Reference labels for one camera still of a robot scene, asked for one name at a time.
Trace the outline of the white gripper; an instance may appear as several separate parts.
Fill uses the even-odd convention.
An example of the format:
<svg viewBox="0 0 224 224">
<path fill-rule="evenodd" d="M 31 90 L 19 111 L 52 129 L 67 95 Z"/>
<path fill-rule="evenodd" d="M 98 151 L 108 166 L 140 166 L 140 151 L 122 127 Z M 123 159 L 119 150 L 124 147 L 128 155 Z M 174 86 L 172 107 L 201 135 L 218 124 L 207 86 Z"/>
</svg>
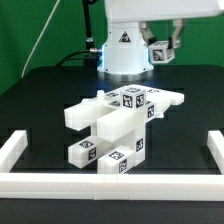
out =
<svg viewBox="0 0 224 224">
<path fill-rule="evenodd" d="M 169 48 L 180 46 L 184 20 L 213 17 L 224 12 L 224 0 L 104 0 L 106 17 L 110 22 L 141 22 L 140 32 L 147 46 L 157 38 L 150 24 L 143 21 L 172 20 L 174 31 L 169 37 Z"/>
</svg>

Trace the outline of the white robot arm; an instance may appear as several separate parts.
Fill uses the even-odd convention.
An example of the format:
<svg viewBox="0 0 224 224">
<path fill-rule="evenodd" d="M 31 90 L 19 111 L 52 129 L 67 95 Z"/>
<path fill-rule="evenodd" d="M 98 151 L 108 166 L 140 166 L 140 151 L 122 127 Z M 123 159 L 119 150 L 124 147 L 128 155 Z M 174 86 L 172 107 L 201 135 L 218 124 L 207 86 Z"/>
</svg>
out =
<svg viewBox="0 0 224 224">
<path fill-rule="evenodd" d="M 224 0 L 104 0 L 108 37 L 102 46 L 101 77 L 133 81 L 146 77 L 156 64 L 175 58 L 179 35 L 189 18 L 224 12 Z M 154 39 L 148 24 L 172 20 L 174 33 L 165 41 Z"/>
</svg>

